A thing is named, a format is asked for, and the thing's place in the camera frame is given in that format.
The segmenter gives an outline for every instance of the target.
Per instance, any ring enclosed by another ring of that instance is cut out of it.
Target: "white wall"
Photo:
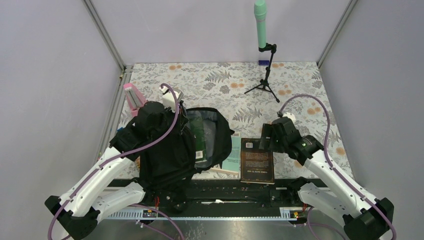
[[[93,0],[126,64],[256,62],[255,0]],[[317,61],[349,0],[266,0],[276,61]]]
[[[321,68],[353,174],[394,203],[399,240],[423,238],[423,9],[359,1]]]
[[[120,70],[81,0],[1,1],[0,33],[0,239],[42,240],[44,201],[93,165]]]

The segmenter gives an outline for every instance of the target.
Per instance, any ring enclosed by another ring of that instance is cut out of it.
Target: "brown book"
[[[241,139],[241,182],[274,184],[274,157],[270,150],[259,149],[259,138]]]

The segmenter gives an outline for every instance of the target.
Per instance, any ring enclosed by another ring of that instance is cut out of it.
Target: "black tripod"
[[[270,88],[270,84],[268,83],[268,77],[270,76],[270,72],[271,72],[271,64],[273,63],[274,54],[277,51],[277,45],[267,43],[265,47],[259,48],[259,52],[265,52],[265,51],[271,51],[271,58],[269,59],[269,65],[265,68],[266,69],[265,79],[261,79],[259,85],[253,87],[252,89],[248,90],[244,94],[247,94],[248,92],[252,91],[253,89],[259,89],[259,90],[262,90],[262,91],[265,91],[265,92],[268,92],[268,93],[272,93],[272,95],[274,95],[274,98],[277,101],[277,103],[279,103],[280,100],[277,98],[277,96],[275,95],[273,90]]]

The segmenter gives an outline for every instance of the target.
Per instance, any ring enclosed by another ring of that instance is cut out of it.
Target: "barcode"
[[[203,158],[203,151],[197,151],[196,152],[196,159],[202,159]]]

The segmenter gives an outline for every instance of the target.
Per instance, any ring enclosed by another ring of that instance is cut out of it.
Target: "leaf pattern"
[[[313,95],[324,103],[330,118],[328,153],[350,176],[352,171],[346,157],[336,120],[325,92],[320,71],[315,62],[275,62],[269,75],[269,85],[280,103],[261,90],[248,89],[265,77],[265,67],[256,62],[198,62],[198,63],[137,63],[130,82],[144,94],[147,100],[162,102],[158,91],[161,83],[169,83],[183,92],[187,108],[213,107],[228,120],[230,128],[242,137],[258,138],[262,124],[277,118],[282,104],[298,94]],[[321,143],[327,127],[322,107],[309,98],[296,98],[289,102],[285,112],[293,113],[295,125],[302,135],[312,135]],[[132,119],[127,101],[124,102],[119,126],[124,127]],[[312,172],[294,164],[287,154],[274,153],[275,178],[316,178]],[[131,179],[139,175],[136,164],[124,169],[118,178]],[[239,179],[240,176],[206,171],[194,179]]]

